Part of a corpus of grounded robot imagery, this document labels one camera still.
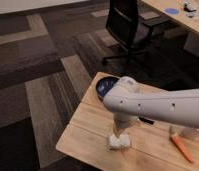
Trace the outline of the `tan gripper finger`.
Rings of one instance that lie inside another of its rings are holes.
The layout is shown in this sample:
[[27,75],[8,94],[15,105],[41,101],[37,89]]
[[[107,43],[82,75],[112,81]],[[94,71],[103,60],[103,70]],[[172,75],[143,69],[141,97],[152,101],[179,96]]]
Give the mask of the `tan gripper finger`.
[[121,135],[121,129],[118,129],[116,125],[113,125],[113,133],[116,137],[119,137]]

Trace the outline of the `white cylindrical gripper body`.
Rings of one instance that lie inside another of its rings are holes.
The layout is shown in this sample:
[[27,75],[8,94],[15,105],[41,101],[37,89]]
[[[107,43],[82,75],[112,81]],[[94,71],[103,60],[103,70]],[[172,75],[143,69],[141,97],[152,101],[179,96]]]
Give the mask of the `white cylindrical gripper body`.
[[138,121],[138,118],[136,116],[120,115],[120,114],[115,114],[113,116],[113,119],[114,119],[114,128],[116,130],[125,130],[127,128],[130,128],[133,125],[135,125]]

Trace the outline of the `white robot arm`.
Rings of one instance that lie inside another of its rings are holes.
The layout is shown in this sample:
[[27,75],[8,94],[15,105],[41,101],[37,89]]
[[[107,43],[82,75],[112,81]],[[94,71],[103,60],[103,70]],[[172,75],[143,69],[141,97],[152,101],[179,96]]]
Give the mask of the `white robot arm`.
[[199,89],[141,92],[131,77],[121,77],[103,98],[113,113],[117,134],[132,125],[134,117],[145,117],[199,129]]

